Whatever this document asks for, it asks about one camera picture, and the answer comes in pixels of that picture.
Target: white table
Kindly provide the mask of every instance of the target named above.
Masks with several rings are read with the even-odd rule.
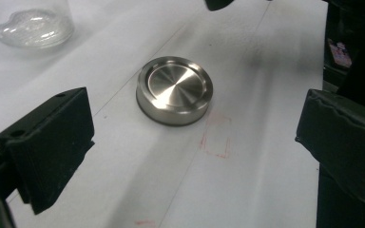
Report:
[[[306,92],[322,87],[326,3],[71,0],[63,46],[0,43],[0,132],[54,94],[86,86],[96,144],[57,202],[27,227],[315,227],[318,163],[294,137]],[[156,57],[202,66],[207,114],[184,127],[148,119],[137,75]]]

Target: metal puck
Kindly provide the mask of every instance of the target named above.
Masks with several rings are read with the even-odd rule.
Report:
[[[151,119],[170,125],[186,125],[200,119],[213,94],[207,73],[179,57],[162,57],[147,63],[139,75],[136,97]]]

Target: circular metal cap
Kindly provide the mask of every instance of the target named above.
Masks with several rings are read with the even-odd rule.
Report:
[[[179,57],[147,63],[139,75],[136,97],[142,111],[162,124],[186,125],[205,114],[213,85],[200,66]]]

